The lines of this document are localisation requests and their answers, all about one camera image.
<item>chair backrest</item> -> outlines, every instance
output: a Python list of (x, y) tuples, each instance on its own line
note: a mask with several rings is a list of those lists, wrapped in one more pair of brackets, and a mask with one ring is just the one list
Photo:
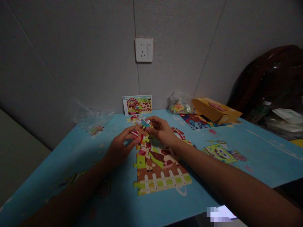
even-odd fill
[(274, 48), (252, 61), (237, 79), (228, 106), (246, 117), (263, 101), (271, 108), (295, 108), (303, 94), (303, 51), (295, 45)]

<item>left hand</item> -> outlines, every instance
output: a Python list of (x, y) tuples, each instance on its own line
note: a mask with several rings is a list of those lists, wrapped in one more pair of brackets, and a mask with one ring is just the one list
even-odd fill
[(136, 126), (131, 126), (123, 130), (118, 136), (116, 136), (108, 149), (105, 157), (103, 158), (104, 163), (109, 169), (114, 169), (121, 165), (128, 157), (130, 151), (141, 141), (141, 138), (135, 138), (128, 146), (124, 146), (124, 140), (134, 138), (131, 131)]

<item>yellow box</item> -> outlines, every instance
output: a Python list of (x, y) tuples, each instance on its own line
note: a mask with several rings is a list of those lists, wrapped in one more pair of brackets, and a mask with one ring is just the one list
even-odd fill
[(197, 115), (204, 115), (217, 124), (235, 122), (242, 115), (241, 112), (207, 97), (194, 98), (192, 102)]

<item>wall outlet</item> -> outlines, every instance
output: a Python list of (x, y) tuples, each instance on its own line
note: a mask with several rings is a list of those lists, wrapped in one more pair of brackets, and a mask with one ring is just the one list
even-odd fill
[(152, 62), (154, 40), (150, 38), (136, 38), (136, 60), (137, 62)]

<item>wall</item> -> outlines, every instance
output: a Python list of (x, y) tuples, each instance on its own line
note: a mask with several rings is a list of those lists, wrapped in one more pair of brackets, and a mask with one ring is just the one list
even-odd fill
[[(303, 44), (300, 0), (0, 3), (0, 105), (51, 149), (73, 127), (73, 98), (116, 113), (125, 95), (166, 108), (174, 90), (226, 103), (249, 62)], [(151, 64), (136, 64), (136, 36), (154, 38)]]

